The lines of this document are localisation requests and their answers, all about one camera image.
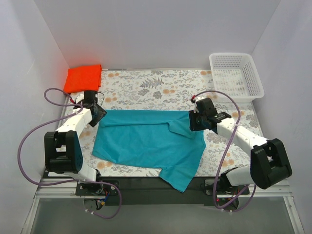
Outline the teal t shirt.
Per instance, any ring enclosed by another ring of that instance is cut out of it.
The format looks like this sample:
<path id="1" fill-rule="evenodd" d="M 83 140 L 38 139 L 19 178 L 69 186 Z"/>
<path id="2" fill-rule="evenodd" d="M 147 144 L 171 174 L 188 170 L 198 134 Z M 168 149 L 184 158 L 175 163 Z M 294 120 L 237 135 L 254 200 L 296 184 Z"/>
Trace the teal t shirt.
<path id="1" fill-rule="evenodd" d="M 159 177 L 185 192 L 206 148 L 186 111 L 109 110 L 100 121 L 92 154 L 127 166 L 160 168 Z"/>

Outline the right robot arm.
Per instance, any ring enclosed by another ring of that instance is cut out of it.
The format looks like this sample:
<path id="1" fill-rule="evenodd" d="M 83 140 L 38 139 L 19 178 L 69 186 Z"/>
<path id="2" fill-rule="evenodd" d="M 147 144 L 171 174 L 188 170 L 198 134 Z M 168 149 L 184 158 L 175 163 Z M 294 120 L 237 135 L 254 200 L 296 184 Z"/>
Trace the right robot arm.
<path id="1" fill-rule="evenodd" d="M 250 156 L 250 165 L 229 169 L 221 174 L 220 187 L 227 194 L 240 185 L 254 184 L 265 190 L 292 175 L 292 168 L 281 140 L 258 136 L 238 126 L 225 112 L 208 117 L 205 113 L 189 111 L 190 130 L 211 130 L 232 140 L 232 143 Z"/>

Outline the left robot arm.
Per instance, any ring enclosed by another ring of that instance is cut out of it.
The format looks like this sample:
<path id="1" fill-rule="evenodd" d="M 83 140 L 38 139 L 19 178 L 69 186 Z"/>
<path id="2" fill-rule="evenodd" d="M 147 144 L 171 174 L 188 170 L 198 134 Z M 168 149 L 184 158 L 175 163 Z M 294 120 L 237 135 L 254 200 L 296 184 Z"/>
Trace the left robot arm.
<path id="1" fill-rule="evenodd" d="M 45 167 L 50 173 L 66 175 L 78 181 L 88 181 L 87 189 L 93 195 L 103 191 L 104 184 L 97 179 L 97 170 L 84 164 L 79 136 L 87 125 L 95 127 L 107 112 L 98 104 L 75 109 L 63 125 L 44 136 Z"/>

